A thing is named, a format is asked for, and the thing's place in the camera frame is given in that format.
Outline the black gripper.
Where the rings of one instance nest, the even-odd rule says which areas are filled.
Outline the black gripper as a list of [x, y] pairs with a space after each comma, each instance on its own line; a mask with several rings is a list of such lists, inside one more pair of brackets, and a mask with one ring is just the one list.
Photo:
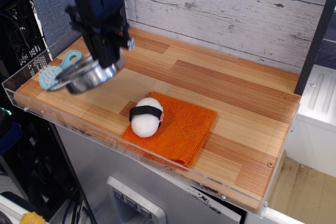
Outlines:
[[72, 27], [82, 33], [94, 60], [107, 68], [120, 59], [120, 47], [131, 50], [134, 39], [128, 33], [124, 0], [74, 0], [68, 6]]

